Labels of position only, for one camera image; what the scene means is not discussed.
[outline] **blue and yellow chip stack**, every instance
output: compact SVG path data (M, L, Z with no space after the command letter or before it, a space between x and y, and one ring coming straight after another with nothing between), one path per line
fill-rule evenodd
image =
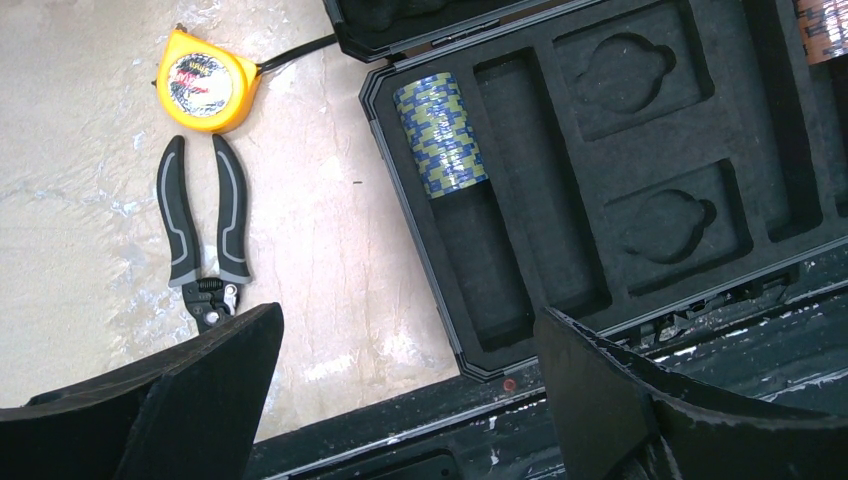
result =
M439 198L489 179L453 74L412 82L394 98L427 197Z

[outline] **yellow tape measure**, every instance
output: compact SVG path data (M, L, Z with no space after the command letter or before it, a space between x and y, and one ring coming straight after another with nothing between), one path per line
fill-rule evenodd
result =
M255 63L177 29L159 63L156 92L177 122L224 133L247 117L259 79Z

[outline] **tape measure label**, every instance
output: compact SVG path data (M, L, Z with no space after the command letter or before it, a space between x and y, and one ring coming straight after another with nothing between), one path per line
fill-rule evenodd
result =
M217 58L191 53L177 60L168 71L171 100L193 117L220 113L233 95L230 72Z

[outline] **table surface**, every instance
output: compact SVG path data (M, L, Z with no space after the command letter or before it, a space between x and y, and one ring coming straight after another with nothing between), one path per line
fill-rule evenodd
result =
M150 82L177 24L260 61L331 32L318 0L12 0L0 5L0 407L197 334L155 197L173 135L217 273L208 135L168 117ZM458 374L338 46L263 79L226 138L250 185L254 282L286 332L261 440Z

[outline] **open case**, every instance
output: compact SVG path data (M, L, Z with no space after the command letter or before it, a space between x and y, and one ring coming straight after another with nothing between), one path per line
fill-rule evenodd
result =
M845 62L792 2L326 0L462 372L553 306L614 335L848 240ZM457 79L489 181L429 200L393 94Z

